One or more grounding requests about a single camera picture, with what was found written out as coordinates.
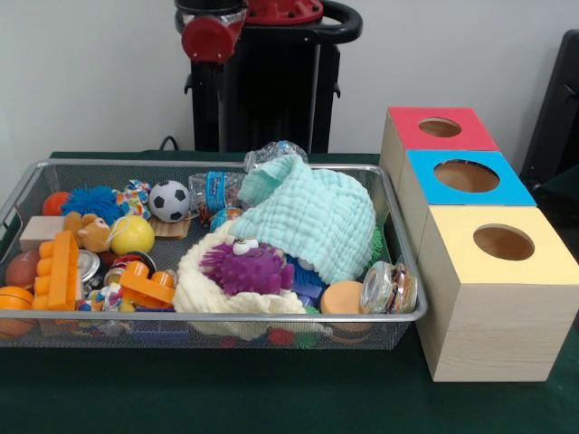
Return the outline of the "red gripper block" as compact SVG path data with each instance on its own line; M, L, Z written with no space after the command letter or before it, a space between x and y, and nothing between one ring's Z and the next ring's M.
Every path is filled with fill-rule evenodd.
M203 67L206 105L217 107L221 66L235 53L244 20L226 22L214 15L199 16L185 25L181 44L193 63L205 63Z

